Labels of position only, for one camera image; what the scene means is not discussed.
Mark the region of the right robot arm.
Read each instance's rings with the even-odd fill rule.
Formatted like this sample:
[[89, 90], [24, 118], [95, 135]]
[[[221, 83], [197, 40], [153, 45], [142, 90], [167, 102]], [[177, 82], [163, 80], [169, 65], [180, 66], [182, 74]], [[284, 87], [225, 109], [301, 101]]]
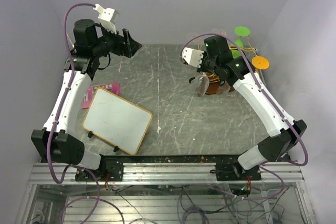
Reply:
[[297, 144], [301, 145], [305, 156], [297, 165], [307, 165], [308, 152], [301, 139], [307, 129], [304, 120], [294, 119], [279, 105], [245, 55], [232, 56], [228, 46], [230, 40], [226, 36], [219, 33], [205, 33], [204, 36], [206, 51], [200, 70], [215, 74], [221, 82], [226, 82], [242, 95], [268, 133], [267, 138], [238, 157], [237, 164], [231, 167], [232, 175], [244, 179], [251, 168], [277, 161]]

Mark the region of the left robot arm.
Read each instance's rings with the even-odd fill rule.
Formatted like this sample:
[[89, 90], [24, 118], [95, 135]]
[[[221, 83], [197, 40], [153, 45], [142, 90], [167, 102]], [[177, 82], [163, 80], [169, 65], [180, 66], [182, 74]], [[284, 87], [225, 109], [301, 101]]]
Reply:
[[42, 160], [88, 168], [94, 180], [102, 180], [107, 167], [101, 164], [101, 155], [87, 150], [75, 137], [76, 118], [86, 90], [101, 69], [99, 59], [111, 54], [131, 58], [142, 45], [127, 29], [112, 33], [91, 19], [76, 21], [73, 30], [74, 48], [65, 62], [59, 96], [47, 122], [42, 129], [33, 130], [31, 140]]

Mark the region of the orange plastic wine glass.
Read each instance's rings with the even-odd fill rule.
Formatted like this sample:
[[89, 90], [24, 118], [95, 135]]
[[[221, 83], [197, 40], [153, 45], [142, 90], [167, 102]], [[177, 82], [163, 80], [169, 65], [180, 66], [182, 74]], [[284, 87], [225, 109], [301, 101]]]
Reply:
[[269, 67], [269, 61], [262, 56], [254, 56], [251, 62], [253, 66], [258, 70], [265, 70]]

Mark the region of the clear tumbler glass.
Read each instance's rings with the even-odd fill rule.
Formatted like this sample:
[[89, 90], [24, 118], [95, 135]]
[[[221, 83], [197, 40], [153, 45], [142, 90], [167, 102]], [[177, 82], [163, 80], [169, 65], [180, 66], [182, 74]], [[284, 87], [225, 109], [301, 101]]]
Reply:
[[192, 40], [192, 43], [196, 43], [197, 39], [194, 39], [197, 36], [197, 33], [188, 33], [186, 35], [187, 41]]

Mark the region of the clear champagne flute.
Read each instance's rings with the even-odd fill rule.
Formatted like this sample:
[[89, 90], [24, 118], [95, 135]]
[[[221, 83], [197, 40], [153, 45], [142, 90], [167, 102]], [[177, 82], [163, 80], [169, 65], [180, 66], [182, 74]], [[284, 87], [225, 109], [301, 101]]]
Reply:
[[225, 82], [224, 84], [218, 86], [216, 94], [218, 95], [227, 94], [230, 92], [230, 90], [231, 86], [227, 82]]

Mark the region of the green plastic wine glass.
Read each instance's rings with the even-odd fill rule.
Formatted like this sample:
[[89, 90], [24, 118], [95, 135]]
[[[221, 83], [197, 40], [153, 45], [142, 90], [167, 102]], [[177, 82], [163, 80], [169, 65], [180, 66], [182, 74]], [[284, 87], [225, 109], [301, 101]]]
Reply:
[[[235, 43], [240, 47], [240, 49], [244, 52], [251, 52], [251, 48], [245, 47], [243, 43], [243, 38], [246, 38], [250, 35], [249, 28], [245, 26], [237, 26], [234, 29], [234, 32], [238, 36], [238, 38], [235, 40]], [[231, 50], [234, 59], [241, 56], [241, 53], [239, 52], [239, 50], [237, 50], [237, 47], [234, 44], [230, 44], [229, 49]]]

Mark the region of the clear wine glass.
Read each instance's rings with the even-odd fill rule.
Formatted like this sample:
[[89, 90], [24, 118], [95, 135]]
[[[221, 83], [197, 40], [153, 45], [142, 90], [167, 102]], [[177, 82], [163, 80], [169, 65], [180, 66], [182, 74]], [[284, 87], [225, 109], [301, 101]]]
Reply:
[[223, 30], [223, 29], [214, 28], [214, 29], [212, 30], [212, 32], [213, 32], [213, 33], [216, 33], [216, 34], [220, 34], [221, 36], [224, 36], [224, 37], [227, 36], [226, 31]]
[[209, 87], [209, 78], [206, 75], [199, 75], [195, 78], [195, 92], [198, 97], [205, 95]]

